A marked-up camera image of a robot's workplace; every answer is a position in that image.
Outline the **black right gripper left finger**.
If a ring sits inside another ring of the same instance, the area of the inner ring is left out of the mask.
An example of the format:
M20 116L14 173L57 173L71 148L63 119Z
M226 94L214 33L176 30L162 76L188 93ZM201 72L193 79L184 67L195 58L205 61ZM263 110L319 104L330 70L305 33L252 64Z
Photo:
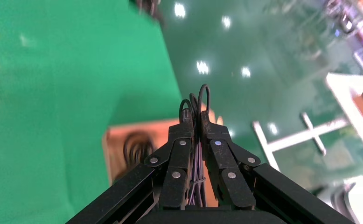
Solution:
M184 210L193 149L193 115L179 113L180 123L169 127L168 141L116 181L69 224L161 224L155 213Z

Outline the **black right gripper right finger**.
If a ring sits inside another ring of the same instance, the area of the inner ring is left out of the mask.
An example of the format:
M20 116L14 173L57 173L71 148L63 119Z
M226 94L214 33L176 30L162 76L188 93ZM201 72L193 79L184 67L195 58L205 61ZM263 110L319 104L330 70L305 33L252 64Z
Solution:
M235 144L225 126L200 113L200 134L213 190L230 207L226 224L348 224L350 220Z

